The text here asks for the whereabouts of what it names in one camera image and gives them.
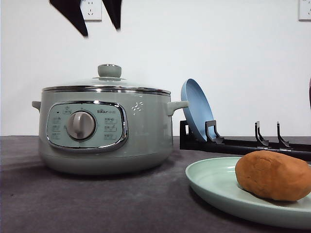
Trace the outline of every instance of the light green plate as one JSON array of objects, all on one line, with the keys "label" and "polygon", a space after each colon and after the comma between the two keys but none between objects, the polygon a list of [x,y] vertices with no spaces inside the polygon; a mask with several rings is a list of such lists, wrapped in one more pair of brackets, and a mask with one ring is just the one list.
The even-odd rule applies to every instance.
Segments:
[{"label": "light green plate", "polygon": [[209,204],[253,222],[311,229],[311,194],[295,201],[260,199],[241,189],[235,176],[240,157],[205,159],[186,168],[193,190]]}]

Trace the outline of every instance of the glass lid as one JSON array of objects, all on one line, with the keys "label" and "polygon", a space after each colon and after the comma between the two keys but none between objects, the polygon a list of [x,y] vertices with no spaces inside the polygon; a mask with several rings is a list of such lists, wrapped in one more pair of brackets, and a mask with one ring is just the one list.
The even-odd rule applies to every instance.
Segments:
[{"label": "glass lid", "polygon": [[128,81],[121,78],[121,67],[117,65],[104,64],[98,66],[99,77],[81,80],[76,83],[62,86],[46,87],[43,91],[139,91],[170,94],[170,91],[157,89]]}]

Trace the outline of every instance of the gray tablecloth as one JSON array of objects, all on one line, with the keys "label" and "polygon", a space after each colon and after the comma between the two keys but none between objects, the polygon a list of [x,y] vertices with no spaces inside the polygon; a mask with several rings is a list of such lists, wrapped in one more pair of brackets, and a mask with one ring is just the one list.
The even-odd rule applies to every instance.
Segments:
[{"label": "gray tablecloth", "polygon": [[[311,143],[311,138],[293,140]],[[45,167],[36,136],[2,137],[1,232],[307,232],[243,220],[196,195],[185,168],[198,160],[228,156],[235,155],[180,150],[179,138],[174,137],[172,155],[158,167],[86,177]]]}]

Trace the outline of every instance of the wall outlet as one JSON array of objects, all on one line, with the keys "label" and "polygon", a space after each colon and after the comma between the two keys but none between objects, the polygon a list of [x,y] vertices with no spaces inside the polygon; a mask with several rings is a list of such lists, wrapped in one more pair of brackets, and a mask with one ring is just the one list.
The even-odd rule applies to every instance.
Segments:
[{"label": "wall outlet", "polygon": [[82,0],[80,8],[84,21],[101,21],[102,3],[102,0]]},{"label": "wall outlet", "polygon": [[311,0],[299,0],[299,21],[311,21]]}]

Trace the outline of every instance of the bread roll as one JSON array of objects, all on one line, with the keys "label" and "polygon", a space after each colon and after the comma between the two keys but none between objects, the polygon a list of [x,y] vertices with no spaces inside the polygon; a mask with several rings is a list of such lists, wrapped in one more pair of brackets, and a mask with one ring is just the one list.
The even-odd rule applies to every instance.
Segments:
[{"label": "bread roll", "polygon": [[239,184],[261,198],[295,201],[311,192],[311,168],[300,159],[271,151],[255,151],[235,166]]}]

